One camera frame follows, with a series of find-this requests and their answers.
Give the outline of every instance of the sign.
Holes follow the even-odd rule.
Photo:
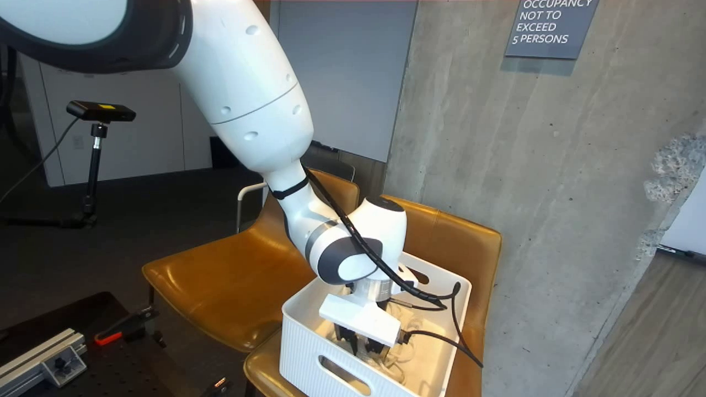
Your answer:
[[[520,0],[506,57],[576,60],[597,0]]]

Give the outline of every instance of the concrete wall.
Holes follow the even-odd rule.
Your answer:
[[[704,165],[674,143],[702,138],[706,2],[603,0],[568,72],[502,61],[517,4],[418,2],[384,189],[506,234],[486,395],[551,397],[577,384]],[[670,155],[693,168],[659,171]]]

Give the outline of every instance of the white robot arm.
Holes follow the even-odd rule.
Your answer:
[[[0,0],[0,34],[19,52],[68,71],[172,68],[222,143],[262,175],[287,213],[292,242],[325,283],[352,284],[352,305],[375,310],[393,294],[391,276],[397,284],[412,281],[397,264],[406,234],[397,206],[363,201],[349,216],[391,273],[310,189],[300,163],[313,136],[308,105],[252,0]],[[321,316],[395,342],[395,319],[376,330],[349,324],[337,308],[328,305]]]

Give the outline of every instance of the white box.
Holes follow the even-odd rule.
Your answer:
[[[464,329],[468,308],[470,283],[456,273],[434,266],[411,253],[401,262],[428,277],[418,288],[448,296],[458,283],[461,292],[454,297],[456,318]],[[295,389],[310,397],[437,397],[446,395],[446,384],[454,362],[456,349],[426,335],[414,335],[406,347],[393,347],[384,360],[354,358],[337,344],[331,334],[333,324],[317,316],[326,294],[342,294],[343,287],[308,283],[301,292],[292,296],[283,310],[283,353],[279,372]],[[395,297],[397,302],[431,307],[408,294]],[[389,305],[404,330],[423,329],[458,342],[450,308],[418,310],[401,305]]]

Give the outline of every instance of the wooden chair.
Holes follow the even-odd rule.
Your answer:
[[[408,213],[408,237],[404,250],[472,283],[464,338],[472,353],[483,358],[486,319],[501,256],[501,234],[421,202],[395,196],[389,198],[399,202]],[[300,397],[301,393],[279,374],[278,362],[279,334],[274,334],[247,356],[242,371],[247,380],[266,397]],[[461,353],[452,363],[448,395],[480,395],[480,368]]]
[[[343,211],[359,206],[354,184],[313,175]],[[193,329],[240,353],[278,329],[285,299],[313,277],[288,242],[274,198],[244,231],[158,258],[142,272],[150,288]]]

